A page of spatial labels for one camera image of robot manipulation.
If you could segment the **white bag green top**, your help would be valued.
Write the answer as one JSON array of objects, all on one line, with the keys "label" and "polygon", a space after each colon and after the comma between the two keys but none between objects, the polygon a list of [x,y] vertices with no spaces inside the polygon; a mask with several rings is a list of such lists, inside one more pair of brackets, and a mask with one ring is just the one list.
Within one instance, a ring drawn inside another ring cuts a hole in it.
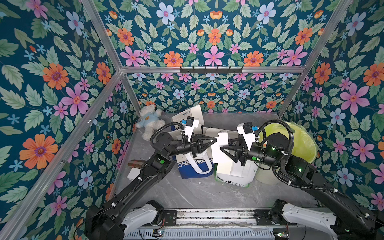
[{"label": "white bag green top", "polygon": [[217,182],[247,188],[253,182],[258,166],[253,161],[247,161],[245,166],[240,162],[218,163],[215,170]]}]

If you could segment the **white trash bin green liner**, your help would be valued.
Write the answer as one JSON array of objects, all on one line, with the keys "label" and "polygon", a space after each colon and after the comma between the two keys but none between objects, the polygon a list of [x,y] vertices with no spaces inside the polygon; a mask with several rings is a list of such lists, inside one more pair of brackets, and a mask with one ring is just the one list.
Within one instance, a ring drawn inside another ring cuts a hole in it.
[{"label": "white trash bin green liner", "polygon": [[[294,122],[286,122],[294,134],[294,146],[292,156],[304,159],[308,163],[313,163],[317,156],[317,144],[307,132],[307,130]],[[287,129],[277,123],[269,124],[265,127],[267,137],[274,133],[282,133],[285,137],[289,138]],[[274,176],[272,170],[258,169],[256,171],[255,179],[266,185],[276,185],[280,181]]]}]

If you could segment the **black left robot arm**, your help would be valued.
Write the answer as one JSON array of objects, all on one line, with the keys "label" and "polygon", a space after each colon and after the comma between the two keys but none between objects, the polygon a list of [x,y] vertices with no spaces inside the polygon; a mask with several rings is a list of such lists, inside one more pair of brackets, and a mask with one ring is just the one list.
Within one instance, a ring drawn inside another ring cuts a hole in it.
[{"label": "black left robot arm", "polygon": [[136,209],[135,204],[154,185],[169,174],[176,164],[173,156],[196,157],[216,143],[216,138],[202,134],[187,134],[181,123],[172,122],[150,137],[152,156],[141,166],[139,175],[119,194],[102,206],[92,205],[84,220],[84,234],[90,240],[122,240],[145,225],[163,227],[167,217],[162,205],[151,200]]}]

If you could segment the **white paper receipt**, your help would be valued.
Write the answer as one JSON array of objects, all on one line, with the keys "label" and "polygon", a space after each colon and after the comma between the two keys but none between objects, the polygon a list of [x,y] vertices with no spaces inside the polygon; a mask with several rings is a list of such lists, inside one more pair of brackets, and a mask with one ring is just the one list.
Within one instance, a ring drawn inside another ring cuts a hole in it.
[{"label": "white paper receipt", "polygon": [[218,133],[216,140],[217,141],[211,146],[213,163],[228,163],[231,159],[221,151],[221,147],[227,146],[229,143],[228,133]]}]

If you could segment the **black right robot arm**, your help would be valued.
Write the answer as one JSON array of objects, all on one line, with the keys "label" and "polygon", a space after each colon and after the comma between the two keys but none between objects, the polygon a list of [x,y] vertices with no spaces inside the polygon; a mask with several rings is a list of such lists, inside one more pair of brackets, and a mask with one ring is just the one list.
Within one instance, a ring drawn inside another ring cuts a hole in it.
[{"label": "black right robot arm", "polygon": [[294,155],[294,147],[304,149],[294,142],[294,131],[282,120],[270,120],[260,127],[252,123],[238,125],[239,137],[222,153],[234,163],[247,161],[267,165],[282,183],[313,196],[329,209],[328,213],[299,208],[286,201],[277,200],[270,210],[274,223],[294,223],[326,233],[335,240],[382,240],[384,214],[358,206],[357,202],[339,191],[315,167]]}]

